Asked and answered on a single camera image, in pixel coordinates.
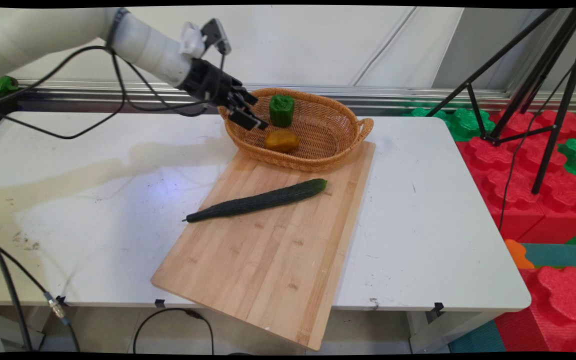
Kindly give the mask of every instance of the tripod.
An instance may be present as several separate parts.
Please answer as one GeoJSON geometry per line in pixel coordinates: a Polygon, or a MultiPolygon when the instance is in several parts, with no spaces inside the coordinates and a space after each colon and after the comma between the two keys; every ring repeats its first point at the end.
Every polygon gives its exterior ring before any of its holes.
{"type": "Polygon", "coordinates": [[[473,81],[480,77],[488,68],[490,68],[494,63],[496,63],[503,55],[505,55],[510,49],[515,47],[521,40],[523,40],[530,32],[535,30],[535,28],[539,27],[539,25],[544,22],[549,16],[551,16],[557,9],[546,9],[538,18],[530,23],[524,30],[519,32],[506,46],[504,46],[501,50],[499,50],[496,54],[493,55],[485,64],[483,64],[480,68],[478,68],[472,75],[470,75],[462,84],[460,84],[453,92],[450,93],[443,101],[439,103],[434,109],[430,110],[426,117],[432,117],[436,112],[441,110],[445,107],[446,104],[450,102],[450,100],[454,99],[455,96],[459,95],[464,89],[467,89],[468,96],[470,97],[470,102],[472,104],[472,109],[475,112],[475,118],[477,119],[480,137],[485,140],[491,142],[493,145],[498,146],[503,142],[514,141],[516,139],[521,139],[523,137],[529,137],[531,135],[536,135],[540,133],[550,132],[550,137],[548,138],[548,142],[546,144],[546,148],[543,153],[543,157],[541,158],[541,163],[539,164],[539,170],[537,171],[537,177],[534,180],[534,184],[532,185],[532,193],[538,194],[541,187],[542,182],[544,181],[544,176],[546,175],[546,169],[548,167],[548,163],[551,161],[551,155],[553,155],[553,150],[555,148],[557,137],[560,135],[560,130],[562,129],[562,124],[564,121],[564,116],[566,116],[566,112],[568,111],[568,107],[570,104],[570,100],[572,98],[573,91],[576,86],[576,57],[574,59],[574,64],[570,68],[569,78],[566,83],[566,88],[562,95],[559,109],[557,111],[557,116],[555,117],[554,124],[551,126],[542,127],[541,129],[530,130],[528,132],[524,132],[523,134],[509,136],[505,138],[499,138],[502,130],[504,129],[505,125],[508,123],[510,118],[513,114],[519,109],[521,114],[525,114],[528,111],[528,107],[535,99],[537,92],[541,88],[542,84],[544,84],[544,80],[548,76],[548,73],[553,69],[553,66],[557,62],[557,59],[562,54],[564,48],[568,44],[570,38],[572,37],[573,33],[576,30],[576,7],[570,11],[566,20],[563,22],[555,36],[553,37],[552,41],[548,44],[546,50],[544,50],[543,54],[535,64],[534,68],[530,71],[527,78],[524,80],[523,84],[519,87],[517,92],[514,94],[512,100],[506,107],[505,111],[503,112],[503,116],[499,119],[494,129],[488,134],[486,129],[484,128],[484,123],[482,121],[482,116],[480,114],[480,109],[477,105],[477,100],[475,99],[475,93],[473,91],[473,81]]]}

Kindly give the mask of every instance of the cable connector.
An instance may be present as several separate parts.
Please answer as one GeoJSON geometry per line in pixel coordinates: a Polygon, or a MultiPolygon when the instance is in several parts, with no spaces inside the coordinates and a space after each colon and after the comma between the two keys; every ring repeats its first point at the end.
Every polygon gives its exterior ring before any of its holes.
{"type": "Polygon", "coordinates": [[[68,321],[68,317],[66,317],[66,312],[62,305],[53,298],[50,292],[45,292],[43,296],[48,300],[48,306],[52,309],[52,312],[61,320],[64,325],[69,325],[71,322],[68,321]]]}

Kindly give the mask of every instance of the table leg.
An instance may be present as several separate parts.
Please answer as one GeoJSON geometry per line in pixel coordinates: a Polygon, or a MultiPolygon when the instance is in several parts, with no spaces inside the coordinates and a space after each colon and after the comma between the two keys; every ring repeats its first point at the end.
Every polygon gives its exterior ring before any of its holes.
{"type": "MultiPolygon", "coordinates": [[[[32,342],[32,350],[38,351],[39,346],[44,340],[44,334],[28,328],[30,334],[30,342],[32,342]]],[[[13,344],[18,344],[20,347],[23,345],[24,340],[19,332],[19,324],[16,321],[7,319],[0,315],[0,338],[9,341],[13,344]]]]}
{"type": "Polygon", "coordinates": [[[502,314],[503,312],[447,311],[425,325],[420,323],[423,322],[421,316],[409,314],[408,321],[413,322],[409,324],[410,349],[413,354],[432,353],[502,314]]]}

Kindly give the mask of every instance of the black cable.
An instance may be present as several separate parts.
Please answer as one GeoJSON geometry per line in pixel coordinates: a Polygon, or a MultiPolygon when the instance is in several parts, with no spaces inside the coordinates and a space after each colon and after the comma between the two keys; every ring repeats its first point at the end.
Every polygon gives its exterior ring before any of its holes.
{"type": "Polygon", "coordinates": [[[560,88],[564,80],[566,80],[566,78],[572,71],[572,68],[574,68],[574,64],[573,66],[570,66],[570,69],[568,69],[567,73],[565,73],[565,75],[563,75],[561,80],[559,80],[559,83],[557,84],[557,86],[555,86],[555,89],[550,93],[550,96],[548,96],[543,105],[541,105],[539,110],[537,110],[537,112],[535,112],[535,114],[532,116],[532,118],[530,119],[530,123],[528,123],[528,129],[526,129],[526,132],[523,134],[523,137],[521,138],[521,142],[519,142],[519,145],[517,145],[517,148],[515,148],[514,153],[512,153],[512,162],[510,162],[510,173],[508,173],[508,180],[505,182],[505,189],[503,189],[503,203],[501,205],[501,217],[499,218],[499,227],[498,227],[499,231],[501,231],[501,226],[504,222],[504,210],[506,209],[506,194],[508,193],[508,185],[510,185],[510,178],[512,178],[513,176],[513,169],[515,168],[515,157],[517,156],[517,152],[519,152],[519,148],[521,148],[521,146],[524,145],[524,141],[526,141],[526,137],[528,137],[528,132],[530,132],[530,127],[533,125],[533,121],[535,121],[535,118],[537,118],[537,116],[541,114],[542,111],[544,111],[544,108],[551,100],[551,98],[553,98],[553,96],[560,88]]]}
{"type": "MultiPolygon", "coordinates": [[[[13,262],[18,268],[19,270],[21,270],[26,276],[28,276],[28,279],[30,279],[36,286],[37,288],[39,288],[39,290],[41,290],[42,294],[46,294],[48,291],[45,289],[45,287],[43,287],[39,281],[37,281],[37,279],[32,276],[32,274],[30,274],[30,272],[16,259],[14,258],[12,255],[10,255],[9,253],[7,253],[6,250],[4,250],[1,246],[0,246],[0,253],[2,253],[4,256],[6,256],[11,262],[13,262]]],[[[75,349],[77,351],[77,353],[80,353],[80,343],[77,340],[77,335],[75,335],[75,332],[73,330],[73,326],[71,325],[70,321],[67,321],[67,327],[68,330],[70,331],[70,336],[72,337],[72,341],[75,344],[75,349]]]]}
{"type": "Polygon", "coordinates": [[[137,74],[137,76],[139,77],[139,79],[141,80],[141,82],[143,82],[146,87],[148,87],[148,89],[151,91],[151,93],[153,93],[153,95],[155,96],[155,98],[157,98],[157,100],[159,100],[159,102],[161,102],[164,107],[141,107],[139,105],[135,105],[131,102],[130,98],[128,97],[128,92],[126,92],[126,88],[124,87],[124,82],[121,76],[121,70],[119,69],[119,64],[117,63],[117,59],[115,54],[112,55],[112,64],[114,66],[114,72],[117,76],[117,78],[119,79],[119,86],[121,86],[121,92],[125,94],[127,100],[128,100],[128,104],[131,105],[131,107],[137,109],[137,110],[141,110],[141,111],[145,111],[145,112],[165,112],[165,111],[169,111],[169,110],[173,110],[176,113],[180,114],[181,116],[186,116],[186,117],[195,117],[195,116],[199,116],[201,114],[203,114],[204,112],[206,112],[205,107],[204,110],[195,114],[187,114],[185,112],[180,112],[180,111],[176,111],[176,109],[182,109],[182,108],[187,108],[187,107],[193,107],[194,105],[201,105],[201,104],[206,104],[206,103],[210,103],[212,101],[214,101],[219,93],[219,87],[221,85],[222,82],[222,74],[224,73],[224,63],[226,62],[226,55],[221,55],[221,64],[219,66],[219,75],[217,77],[217,83],[215,84],[215,90],[211,96],[211,98],[205,99],[205,100],[201,100],[201,101],[195,101],[195,102],[191,102],[189,104],[181,104],[181,105],[169,105],[161,96],[160,94],[157,93],[157,91],[155,91],[155,89],[153,89],[153,87],[151,86],[151,84],[146,80],[146,78],[144,78],[144,76],[142,75],[142,73],[137,70],[137,68],[135,68],[135,66],[128,62],[126,59],[122,60],[128,64],[128,66],[130,66],[130,68],[132,69],[132,71],[134,71],[135,74],[137,74]]]}
{"type": "Polygon", "coordinates": [[[196,312],[196,311],[190,310],[190,309],[181,309],[179,307],[171,307],[169,309],[159,310],[159,311],[153,313],[152,315],[146,317],[146,319],[144,321],[142,321],[141,325],[139,325],[139,327],[137,328],[137,332],[134,335],[134,340],[132,340],[132,353],[137,354],[137,338],[139,337],[139,332],[142,330],[142,328],[144,327],[146,322],[149,321],[151,318],[153,318],[155,315],[165,313],[165,312],[172,312],[173,310],[178,310],[179,312],[185,312],[186,315],[188,315],[189,317],[194,317],[195,319],[199,319],[201,321],[204,321],[206,323],[206,325],[208,325],[208,330],[210,330],[210,348],[212,349],[211,350],[212,355],[215,355],[215,338],[213,337],[213,328],[210,326],[210,322],[208,322],[208,320],[206,320],[205,317],[201,316],[201,314],[199,314],[199,312],[196,312]]]}
{"type": "Polygon", "coordinates": [[[68,332],[70,333],[70,336],[72,337],[72,341],[75,343],[75,351],[77,353],[81,353],[82,349],[80,349],[80,342],[77,341],[77,336],[75,335],[75,330],[73,330],[73,324],[68,322],[68,325],[66,325],[66,327],[68,328],[68,332]]]}
{"type": "Polygon", "coordinates": [[[91,127],[87,128],[87,129],[85,129],[85,130],[82,130],[81,132],[78,132],[77,134],[70,135],[70,136],[55,134],[54,132],[50,132],[50,131],[48,131],[48,130],[42,129],[41,127],[37,127],[37,126],[34,126],[34,125],[30,125],[29,123],[25,123],[25,122],[23,122],[23,121],[21,121],[21,120],[18,120],[18,119],[14,118],[14,117],[11,117],[11,116],[4,115],[4,114],[2,114],[2,113],[0,113],[0,118],[6,119],[6,120],[9,120],[9,121],[12,121],[13,123],[17,123],[17,124],[19,124],[19,125],[23,125],[23,126],[25,126],[26,128],[30,128],[30,129],[32,129],[32,130],[37,130],[37,132],[41,132],[41,133],[44,133],[44,134],[46,134],[46,135],[50,135],[51,137],[56,137],[56,138],[58,138],[58,139],[63,139],[63,140],[66,140],[66,141],[70,141],[70,140],[72,140],[72,139],[76,139],[76,138],[84,135],[85,133],[89,132],[90,130],[93,130],[94,128],[96,128],[96,127],[102,125],[103,123],[105,123],[106,121],[110,120],[110,118],[112,118],[113,116],[116,116],[117,114],[119,114],[119,112],[124,108],[124,105],[125,105],[125,104],[126,104],[126,98],[122,96],[122,98],[121,98],[121,104],[119,105],[119,107],[117,108],[117,110],[115,110],[112,114],[106,116],[106,117],[103,118],[101,121],[99,121],[98,123],[95,123],[95,124],[92,125],[91,127]]]}
{"type": "Polygon", "coordinates": [[[0,104],[3,103],[4,101],[16,98],[17,96],[20,96],[21,94],[23,94],[27,91],[30,91],[31,89],[34,89],[34,88],[38,87],[39,85],[43,84],[43,82],[52,78],[59,70],[61,70],[66,64],[68,64],[68,62],[70,62],[74,57],[77,57],[77,55],[85,53],[86,51],[89,51],[89,50],[106,50],[106,48],[103,46],[99,46],[99,45],[93,45],[93,46],[82,47],[79,50],[76,50],[75,52],[68,55],[68,57],[66,57],[66,59],[64,59],[60,64],[58,64],[56,68],[53,68],[49,73],[47,73],[41,79],[33,82],[29,86],[26,86],[25,88],[23,88],[19,91],[15,91],[15,92],[10,93],[6,96],[0,97],[0,104]]]}
{"type": "Polygon", "coordinates": [[[32,282],[37,285],[37,287],[39,288],[39,290],[41,290],[42,294],[45,294],[46,289],[39,283],[39,281],[37,281],[37,279],[32,276],[30,274],[30,272],[28,272],[28,270],[23,267],[22,264],[19,263],[19,261],[17,261],[16,258],[12,257],[12,255],[10,255],[9,253],[6,252],[6,250],[2,249],[2,247],[0,246],[0,253],[2,253],[4,256],[6,256],[11,262],[13,262],[18,268],[19,270],[21,270],[26,276],[28,276],[28,279],[32,280],[32,282]]]}
{"type": "MultiPolygon", "coordinates": [[[[131,64],[130,62],[126,61],[126,59],[122,59],[126,64],[128,64],[128,66],[130,66],[130,68],[132,69],[132,71],[137,74],[137,76],[139,76],[139,79],[141,79],[141,82],[143,82],[146,87],[150,90],[151,93],[154,94],[155,98],[157,98],[157,100],[159,100],[160,103],[162,103],[163,105],[166,105],[166,107],[135,107],[135,105],[133,105],[132,103],[130,104],[133,108],[137,109],[137,110],[142,110],[142,111],[149,111],[149,112],[159,112],[159,111],[165,111],[165,110],[171,110],[173,112],[176,112],[177,114],[181,115],[181,116],[185,116],[185,117],[196,117],[196,116],[200,116],[203,113],[206,112],[206,110],[208,110],[208,107],[206,107],[204,105],[204,107],[199,110],[199,112],[196,112],[194,114],[189,114],[187,112],[182,112],[179,111],[178,109],[181,108],[185,108],[185,107],[192,107],[194,105],[201,105],[201,104],[205,104],[208,102],[208,100],[204,100],[204,101],[196,101],[196,102],[191,102],[189,104],[181,104],[181,105],[175,105],[175,106],[171,106],[169,105],[163,98],[162,96],[160,96],[160,94],[157,93],[157,91],[155,91],[155,89],[151,86],[151,84],[148,82],[148,80],[146,80],[146,78],[142,75],[141,72],[139,72],[139,70],[137,70],[137,68],[135,68],[135,66],[133,64],[131,64]]],[[[219,87],[219,83],[221,82],[221,77],[222,77],[222,73],[219,73],[219,80],[217,81],[217,90],[219,87]]],[[[217,92],[215,91],[215,95],[210,99],[210,101],[215,100],[215,98],[217,97],[217,92]]]]}
{"type": "Polygon", "coordinates": [[[14,307],[14,311],[16,312],[16,316],[19,318],[19,328],[21,330],[21,335],[23,338],[23,346],[25,346],[26,351],[33,350],[33,344],[30,341],[30,333],[28,332],[28,328],[26,327],[26,319],[24,317],[24,313],[21,310],[21,303],[19,302],[19,297],[17,295],[17,290],[15,290],[15,285],[12,282],[12,278],[10,277],[10,271],[2,257],[2,253],[0,253],[0,269],[1,273],[4,276],[4,280],[6,281],[6,286],[8,289],[8,293],[10,294],[10,298],[12,299],[12,305],[14,307]]]}

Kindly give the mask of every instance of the orange foam piece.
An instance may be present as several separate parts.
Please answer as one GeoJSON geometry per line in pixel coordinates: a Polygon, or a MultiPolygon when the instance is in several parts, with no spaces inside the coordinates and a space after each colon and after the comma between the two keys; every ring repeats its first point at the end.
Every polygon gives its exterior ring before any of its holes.
{"type": "Polygon", "coordinates": [[[530,260],[526,259],[526,248],[512,239],[506,239],[505,247],[508,248],[510,252],[510,256],[512,256],[512,260],[514,260],[514,264],[517,266],[517,269],[534,269],[535,265],[530,262],[530,260]]]}

